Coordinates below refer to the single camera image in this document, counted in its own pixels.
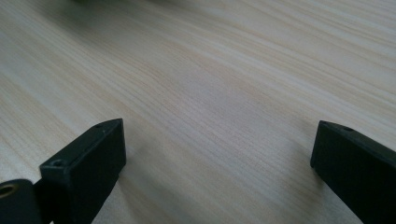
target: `light wood surface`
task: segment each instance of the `light wood surface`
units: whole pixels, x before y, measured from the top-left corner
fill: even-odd
[[[393,0],[0,1],[0,182],[95,123],[128,163],[94,223],[360,223],[321,119],[396,149]]]

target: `black plastic part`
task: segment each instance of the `black plastic part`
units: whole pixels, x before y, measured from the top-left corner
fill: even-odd
[[[396,223],[396,152],[321,121],[311,166],[363,223]]]
[[[34,185],[11,181],[19,187],[0,196],[0,224],[91,223],[125,163],[122,119],[97,124],[41,164],[42,178]]]

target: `screw hole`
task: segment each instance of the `screw hole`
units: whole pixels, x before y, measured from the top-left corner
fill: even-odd
[[[56,161],[53,161],[53,162],[51,163],[51,165],[56,166],[56,167],[62,167],[62,166],[65,166],[65,165],[66,165],[66,161],[63,161],[63,160],[56,160]]]
[[[0,187],[0,199],[1,198],[5,198],[8,195],[11,195],[12,193],[14,193],[18,188],[18,185],[4,185],[2,187]]]

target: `black bracket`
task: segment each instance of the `black bracket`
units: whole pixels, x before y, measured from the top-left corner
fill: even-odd
[[[396,152],[321,121],[311,166],[363,223],[396,223]]]
[[[91,223],[125,163],[122,119],[99,123],[41,164],[34,185],[0,184],[0,223]]]

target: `wood grain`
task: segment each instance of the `wood grain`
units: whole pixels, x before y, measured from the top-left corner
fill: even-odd
[[[396,148],[391,0],[0,1],[0,182],[123,118],[94,223],[360,223],[309,167],[318,121]]]

